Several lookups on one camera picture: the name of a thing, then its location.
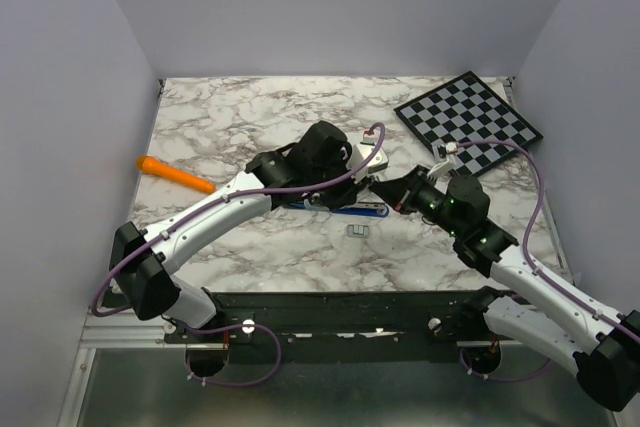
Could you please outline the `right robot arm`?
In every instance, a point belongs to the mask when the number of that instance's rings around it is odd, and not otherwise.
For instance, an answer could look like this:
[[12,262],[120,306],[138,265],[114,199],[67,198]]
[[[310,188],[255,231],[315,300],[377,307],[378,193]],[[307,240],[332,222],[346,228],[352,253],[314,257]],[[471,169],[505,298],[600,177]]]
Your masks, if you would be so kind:
[[620,412],[639,392],[639,313],[622,314],[580,291],[526,253],[524,244],[488,217],[490,198],[477,178],[456,176],[446,191],[423,168],[371,191],[396,212],[421,214],[449,233],[457,257],[469,268],[528,301],[495,294],[464,309],[469,337],[489,332],[509,337],[572,374],[602,407]]

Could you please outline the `silver staple strips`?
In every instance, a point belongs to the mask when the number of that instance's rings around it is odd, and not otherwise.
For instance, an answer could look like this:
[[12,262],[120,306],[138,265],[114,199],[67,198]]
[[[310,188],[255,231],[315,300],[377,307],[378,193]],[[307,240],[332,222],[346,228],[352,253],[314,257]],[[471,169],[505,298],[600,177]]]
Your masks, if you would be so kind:
[[349,224],[346,227],[346,235],[349,238],[368,238],[370,236],[370,228],[367,225]]

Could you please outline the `blue stapler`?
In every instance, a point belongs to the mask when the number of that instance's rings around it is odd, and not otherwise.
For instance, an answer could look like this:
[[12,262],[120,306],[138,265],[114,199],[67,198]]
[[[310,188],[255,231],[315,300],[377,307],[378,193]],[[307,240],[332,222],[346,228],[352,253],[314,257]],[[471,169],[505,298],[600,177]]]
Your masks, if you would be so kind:
[[302,202],[292,202],[284,205],[285,208],[294,210],[306,210],[314,212],[327,212],[340,215],[360,216],[384,218],[389,215],[390,209],[384,202],[356,202],[352,205],[346,205],[337,208],[329,208],[328,206],[311,202],[306,199]]

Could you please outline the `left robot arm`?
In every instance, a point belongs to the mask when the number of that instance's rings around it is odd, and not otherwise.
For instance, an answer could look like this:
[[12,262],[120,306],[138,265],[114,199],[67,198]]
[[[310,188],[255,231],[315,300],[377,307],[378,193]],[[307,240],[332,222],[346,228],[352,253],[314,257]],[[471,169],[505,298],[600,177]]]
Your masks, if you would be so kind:
[[186,210],[146,228],[123,224],[114,235],[110,273],[128,308],[142,321],[165,316],[187,324],[201,342],[214,340],[222,327],[215,302],[176,272],[235,227],[307,194],[318,194],[332,208],[353,203],[355,168],[363,159],[338,127],[319,121],[299,141],[257,154]]

